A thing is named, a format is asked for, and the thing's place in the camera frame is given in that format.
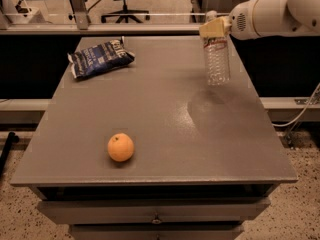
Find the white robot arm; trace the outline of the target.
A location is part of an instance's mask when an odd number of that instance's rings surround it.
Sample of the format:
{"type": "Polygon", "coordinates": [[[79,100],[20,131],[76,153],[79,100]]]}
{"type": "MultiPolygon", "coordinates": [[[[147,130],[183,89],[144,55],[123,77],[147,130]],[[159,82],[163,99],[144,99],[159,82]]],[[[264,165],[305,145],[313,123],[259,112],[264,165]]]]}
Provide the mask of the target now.
{"type": "Polygon", "coordinates": [[[199,28],[203,38],[238,40],[320,35],[320,0],[249,0],[199,28]]]}

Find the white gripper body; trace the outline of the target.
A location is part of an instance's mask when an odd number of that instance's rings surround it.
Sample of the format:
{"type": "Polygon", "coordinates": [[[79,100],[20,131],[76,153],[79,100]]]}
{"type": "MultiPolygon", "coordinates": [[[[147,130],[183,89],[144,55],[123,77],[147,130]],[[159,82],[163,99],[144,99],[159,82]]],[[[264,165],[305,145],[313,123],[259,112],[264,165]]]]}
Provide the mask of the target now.
{"type": "Polygon", "coordinates": [[[257,0],[238,4],[229,14],[231,35],[238,40],[256,39],[258,34],[254,27],[254,8],[257,0]]]}

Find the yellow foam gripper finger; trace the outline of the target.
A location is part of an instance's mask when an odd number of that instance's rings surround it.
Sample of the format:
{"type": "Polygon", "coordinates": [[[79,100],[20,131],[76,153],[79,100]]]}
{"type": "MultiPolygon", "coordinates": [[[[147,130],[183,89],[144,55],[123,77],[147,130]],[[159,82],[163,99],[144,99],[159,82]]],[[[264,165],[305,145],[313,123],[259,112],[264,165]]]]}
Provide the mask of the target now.
{"type": "Polygon", "coordinates": [[[231,21],[227,16],[214,18],[199,28],[203,38],[217,38],[227,36],[231,29],[231,21]]]}

